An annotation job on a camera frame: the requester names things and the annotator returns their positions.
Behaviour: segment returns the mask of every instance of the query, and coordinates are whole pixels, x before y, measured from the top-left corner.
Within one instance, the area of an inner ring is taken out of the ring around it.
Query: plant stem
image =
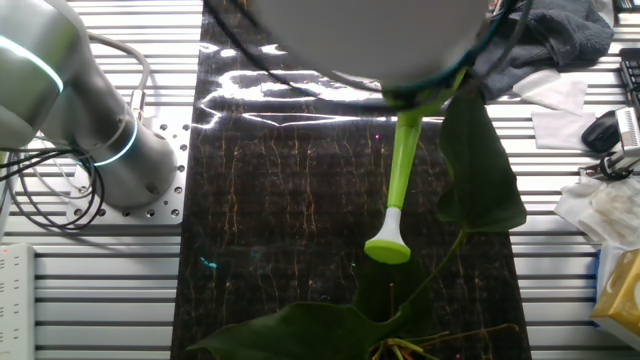
[[[425,280],[422,283],[422,285],[420,285],[420,287],[413,293],[413,295],[411,295],[411,297],[409,298],[409,300],[405,302],[405,304],[410,303],[420,293],[422,293],[423,291],[426,291],[427,287],[429,286],[429,283],[431,283],[431,280],[433,280],[436,276],[438,276],[440,271],[442,271],[442,269],[445,266],[447,266],[451,258],[453,258],[453,255],[455,255],[455,253],[458,251],[460,246],[462,246],[466,238],[467,238],[467,232],[464,230],[460,230],[460,233],[458,234],[458,238],[456,239],[456,242],[453,243],[453,246],[451,246],[451,249],[449,250],[449,253],[447,254],[447,256],[444,258],[444,260],[442,260],[440,265],[438,265],[436,270],[432,272],[431,275],[429,275],[427,280]]]
[[[431,340],[435,340],[437,338],[441,338],[443,336],[447,336],[449,335],[450,332],[449,331],[445,331],[445,332],[441,332],[440,334],[435,334],[435,335],[431,335],[431,336],[426,336],[423,338],[415,338],[415,339],[406,339],[406,341],[415,344],[415,343],[420,343],[420,342],[425,342],[425,341],[431,341]]]
[[[411,356],[411,350],[409,349],[401,349],[400,354],[405,360],[413,360],[413,356]]]
[[[384,351],[384,341],[380,343],[380,346],[378,346],[378,351],[376,351],[376,354],[373,355],[373,358],[371,360],[380,359],[380,354],[382,354],[383,351]]]
[[[392,346],[400,346],[403,348],[407,348],[411,351],[415,351],[417,353],[424,353],[424,350],[422,350],[418,345],[414,345],[406,340],[402,340],[402,339],[389,339],[387,340],[387,344],[392,345]]]
[[[438,340],[433,340],[433,341],[429,341],[427,343],[424,343],[424,344],[420,345],[420,347],[424,349],[426,347],[429,347],[429,346],[434,345],[434,344],[438,344],[438,343],[443,342],[443,341],[461,339],[461,338],[464,338],[464,337],[467,337],[467,336],[481,334],[483,332],[489,333],[489,332],[499,331],[499,330],[503,330],[503,329],[507,329],[507,328],[512,328],[515,331],[518,331],[518,326],[517,325],[504,324],[504,325],[496,326],[496,327],[489,328],[489,329],[481,329],[481,330],[476,330],[476,331],[470,331],[470,332],[463,333],[463,334],[447,336],[447,337],[444,337],[444,338],[440,338]]]
[[[404,360],[404,356],[402,356],[402,353],[400,352],[397,346],[392,346],[391,350],[393,350],[393,353],[396,354],[396,357],[398,358],[398,360]]]

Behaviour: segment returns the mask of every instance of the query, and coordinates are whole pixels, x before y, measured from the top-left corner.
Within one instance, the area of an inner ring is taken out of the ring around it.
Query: glowing blue ring
[[[138,121],[137,120],[133,120],[133,135],[131,136],[131,140],[129,140],[129,143],[127,144],[127,146],[125,146],[122,151],[120,151],[117,155],[113,156],[111,159],[105,160],[105,161],[101,161],[98,163],[93,164],[94,166],[102,166],[102,165],[106,165],[109,163],[112,163],[116,160],[118,160],[119,158],[122,157],[122,155],[124,155],[130,148],[131,146],[133,146],[133,142],[136,141],[136,136],[138,135]]]
[[[51,79],[56,83],[56,85],[58,85],[58,89],[60,89],[60,92],[64,90],[64,83],[62,82],[62,79],[60,78],[60,76],[58,76],[58,74],[51,68],[51,66],[47,65],[47,63],[42,61],[42,59],[37,57],[31,51],[20,46],[20,44],[14,43],[13,41],[7,39],[4,36],[0,36],[0,48],[5,48],[18,56],[22,56],[28,59],[29,61],[34,63],[36,66],[38,66],[40,69],[46,72],[47,75],[51,77]]]

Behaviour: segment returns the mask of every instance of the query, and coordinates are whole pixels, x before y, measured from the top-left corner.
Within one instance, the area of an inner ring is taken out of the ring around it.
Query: green watering can spout
[[[400,214],[420,138],[422,116],[423,111],[418,110],[398,114],[387,213],[378,235],[364,246],[369,257],[382,263],[402,264],[411,258],[411,250],[400,235]]]

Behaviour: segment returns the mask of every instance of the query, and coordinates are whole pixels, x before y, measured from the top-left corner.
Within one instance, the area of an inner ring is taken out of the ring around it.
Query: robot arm
[[[139,207],[163,194],[176,173],[166,139],[140,121],[143,102],[143,91],[134,91],[132,109],[107,80],[64,0],[0,1],[0,147],[25,146],[41,130],[90,151],[105,202]]]

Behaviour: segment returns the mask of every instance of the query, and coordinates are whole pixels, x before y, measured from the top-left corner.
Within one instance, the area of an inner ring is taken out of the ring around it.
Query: black cable
[[[502,2],[503,9],[501,10],[501,13],[498,16],[495,17],[494,23],[493,23],[493,25],[491,25],[490,31],[485,36],[485,39],[480,44],[476,45],[472,49],[469,49],[469,51],[467,51],[467,53],[464,55],[464,57],[461,59],[461,61],[457,65],[456,69],[454,71],[451,71],[451,74],[449,74],[448,79],[447,79],[447,77],[443,77],[442,79],[439,79],[440,84],[446,83],[447,80],[448,81],[453,81],[454,78],[456,77],[456,75],[458,74],[458,72],[460,71],[460,69],[462,69],[463,67],[472,67],[473,66],[473,63],[475,62],[475,60],[478,57],[478,55],[487,48],[487,46],[489,45],[489,43],[491,42],[493,37],[498,32],[498,30],[504,25],[504,23],[506,23],[508,21],[509,14],[511,14],[520,5],[523,5],[523,3],[519,3],[518,4],[518,1],[519,0],[505,0],[504,2]],[[238,2],[238,0],[229,0],[229,3],[231,3],[231,5],[233,5],[233,7],[238,12],[240,12],[240,14],[245,19],[247,19],[253,25],[253,27],[255,29],[264,32],[264,28],[259,24],[259,22],[253,17],[253,15],[250,12]],[[209,5],[210,5],[210,7],[209,7],[210,10],[212,10],[214,12],[217,12],[212,4],[209,4]],[[419,93],[421,93],[421,92],[423,92],[425,90],[430,89],[431,87],[429,85],[433,85],[433,84],[434,84],[433,82],[422,81],[422,82],[419,82],[418,85],[415,85],[415,84],[414,85],[405,85],[405,86],[402,86],[401,89],[393,89],[392,91],[394,91],[396,93],[399,93],[401,95],[402,94],[409,94],[409,96],[416,96],[416,94],[419,94]],[[286,85],[287,86],[293,86],[290,82],[288,82],[288,84],[286,84]],[[356,86],[353,86],[352,82],[351,83],[347,83],[345,85],[356,87]],[[380,91],[379,89],[368,87],[368,86],[356,87],[356,88],[358,88],[360,90],[370,91],[370,92],[382,93],[382,91]]]
[[[35,153],[35,152],[41,152],[41,151],[60,151],[58,149],[54,149],[54,148],[40,148],[40,149],[12,149],[12,148],[0,148],[0,151],[4,151],[4,152],[15,152],[15,153]]]
[[[9,193],[9,186],[7,184],[5,184],[5,187],[2,189],[2,197],[0,198],[0,216],[2,216],[2,214],[5,211],[9,211],[9,207],[7,206],[7,208],[5,209],[4,207],[4,202],[7,199],[7,194]]]
[[[241,4],[238,3],[237,0],[230,0],[230,3],[254,27],[260,29],[259,23],[255,20],[255,18],[250,14],[249,11],[247,11]],[[512,33],[511,37],[509,38],[509,41],[507,43],[507,46],[505,47],[505,50],[498,57],[498,59],[496,59],[491,64],[491,66],[489,66],[488,71],[484,75],[482,75],[479,79],[477,79],[477,82],[483,82],[484,80],[486,80],[493,72],[495,72],[504,63],[506,58],[509,56],[509,54],[511,53],[511,51],[513,50],[513,48],[517,44],[518,40],[520,39],[520,36],[522,35],[522,32],[524,31],[524,28],[525,28],[525,26],[527,24],[527,18],[529,16],[529,12],[531,10],[532,3],[533,3],[533,0],[524,0],[523,10],[522,10],[521,16],[520,16],[520,18],[518,20],[518,24],[516,25],[516,28],[515,28],[514,32]],[[354,108],[356,110],[373,110],[373,111],[394,110],[394,111],[402,111],[402,110],[410,110],[412,108],[415,108],[417,106],[422,105],[422,104],[404,103],[402,105],[394,106],[392,108],[392,107],[390,107],[390,106],[388,106],[386,104],[385,105],[373,105],[373,104],[358,104],[358,105],[356,105],[356,104],[349,103],[349,102],[332,101],[332,100],[326,100],[326,99],[320,98],[316,94],[314,94],[314,93],[312,93],[310,91],[307,91],[306,89],[297,87],[297,86],[293,85],[291,82],[289,82],[289,81],[285,80],[284,78],[282,78],[282,77],[276,75],[275,73],[273,73],[264,63],[262,63],[260,60],[258,60],[258,58],[256,56],[254,56],[242,44],[242,42],[235,36],[234,32],[227,26],[227,24],[222,19],[222,16],[220,15],[220,13],[216,9],[216,7],[213,5],[213,0],[205,0],[204,1],[204,5],[205,5],[205,8],[209,10],[209,12],[213,16],[215,22],[218,24],[218,27],[220,27],[222,32],[225,34],[225,36],[231,42],[231,44],[240,53],[242,53],[242,55],[251,63],[251,65],[253,65],[258,70],[266,72],[267,75],[269,75],[272,79],[274,79],[275,81],[277,81],[280,84],[288,86],[289,88],[295,90],[296,92],[298,92],[302,96],[312,97],[312,98],[314,98],[316,100],[319,100],[319,101],[322,101],[322,102],[328,102],[328,103],[331,103],[331,104],[337,104],[337,105],[348,107],[348,108]],[[498,24],[496,24],[496,32],[497,32],[497,30],[498,30],[498,28],[500,26],[503,26],[504,23],[507,22],[509,15],[511,14],[511,12],[513,12],[516,9],[516,7],[517,7],[516,6],[516,1],[509,1],[505,5],[505,9],[503,9],[502,15],[496,20],[498,22]],[[485,42],[484,45],[480,45],[480,46],[476,47],[475,49],[472,49],[472,51],[470,51],[470,55],[469,56],[473,57],[473,59],[467,58],[467,59],[462,61],[461,65],[470,66],[470,63],[475,61],[475,56],[477,56],[481,52],[481,50],[483,50],[484,47],[486,47],[488,42],[489,41]],[[417,96],[419,96],[419,94],[421,92],[424,92],[424,90],[427,90],[427,89],[422,89],[421,91],[413,92],[410,95],[412,95],[414,97],[417,97]],[[378,90],[374,90],[374,89],[369,89],[369,91],[379,92]]]
[[[7,168],[10,168],[12,166],[16,166],[16,165],[20,165],[20,164],[23,164],[23,163],[27,163],[27,162],[29,162],[31,160],[40,159],[40,158],[42,158],[42,156],[47,155],[47,154],[53,154],[53,153],[59,153],[59,152],[60,152],[60,150],[57,150],[57,149],[43,150],[43,151],[38,152],[35,155],[29,155],[29,156],[24,157],[24,158],[18,158],[18,160],[16,160],[16,161],[8,161],[8,162],[6,162],[4,164],[0,164],[0,169],[7,169]]]
[[[82,166],[85,168],[85,170],[90,171],[90,167],[93,166],[93,163],[86,160],[86,159],[82,159],[81,160],[81,164]],[[24,178],[24,173],[20,172],[19,176],[20,176],[20,181],[21,181],[21,185],[22,188],[24,190],[25,196],[27,197],[27,199],[29,200],[30,204],[33,206],[33,208],[36,210],[36,212],[38,213],[38,215],[40,215],[41,217],[43,217],[45,220],[47,220],[47,222],[49,222],[49,224],[43,223],[41,221],[36,220],[33,216],[29,215],[24,208],[20,205],[20,203],[18,202],[17,197],[15,196],[13,191],[9,191],[11,198],[14,202],[14,204],[16,205],[16,208],[18,209],[18,211],[20,212],[20,214],[22,214],[24,217],[26,217],[29,221],[33,222],[34,224],[43,227],[43,228],[56,228],[59,229],[61,231],[69,231],[69,230],[81,230],[86,228],[87,226],[89,226],[91,223],[93,223],[93,221],[99,216],[100,214],[100,210],[102,209],[102,206],[104,204],[104,194],[105,194],[105,188],[104,188],[104,180],[102,178],[102,174],[100,173],[100,171],[94,167],[93,171],[96,172],[96,177],[94,177],[92,183],[91,183],[91,198],[89,200],[89,204],[87,205],[87,208],[82,212],[82,214],[80,214],[76,219],[66,223],[66,224],[58,224],[56,223],[53,219],[51,219],[50,217],[48,217],[43,211],[42,209],[40,209],[40,207],[38,206],[38,204],[35,202],[35,200],[33,199],[33,197],[31,196],[31,194],[29,193],[29,190],[27,188],[26,185],[26,181]],[[77,224],[80,220],[82,220],[83,218],[85,218],[88,214],[89,211],[91,210],[91,207],[93,206],[93,203],[95,201],[95,197],[97,195],[97,185],[100,184],[100,192],[101,192],[101,196],[99,197],[99,203],[98,203],[98,209],[94,212],[93,216],[91,216],[91,218],[84,224],[82,225],[75,225]]]
[[[95,198],[96,198],[95,191],[92,191],[91,192],[91,197],[89,198],[89,204],[87,205],[87,208],[85,209],[85,211],[82,212],[82,214],[80,214],[77,218],[75,218],[74,220],[72,220],[72,221],[70,221],[68,223],[58,224],[54,220],[52,220],[49,216],[47,216],[47,214],[45,214],[40,209],[40,207],[38,206],[36,201],[33,199],[31,194],[29,193],[29,190],[28,190],[28,187],[27,187],[27,182],[26,182],[25,176],[24,176],[24,172],[21,172],[19,174],[19,177],[20,177],[20,184],[22,185],[22,189],[24,190],[24,194],[27,197],[27,199],[29,200],[29,202],[31,203],[31,206],[33,206],[33,208],[36,210],[36,212],[38,212],[38,214],[40,216],[42,216],[45,220],[47,220],[51,224],[51,225],[46,225],[46,226],[55,227],[55,228],[67,228],[67,227],[69,227],[71,225],[74,225],[74,224],[78,223],[80,220],[82,220],[85,216],[87,216],[89,214],[89,210],[93,206],[93,202],[95,201]]]
[[[7,179],[10,179],[10,178],[12,178],[12,177],[24,172],[25,170],[29,170],[29,169],[31,169],[33,167],[36,167],[36,166],[42,164],[45,161],[61,157],[61,156],[70,154],[72,152],[73,152],[73,150],[63,150],[63,151],[55,152],[55,153],[53,153],[51,155],[47,155],[47,156],[41,158],[38,161],[34,161],[34,162],[30,163],[29,165],[25,165],[25,166],[19,167],[18,170],[9,172],[8,174],[0,177],[0,182],[5,181]]]

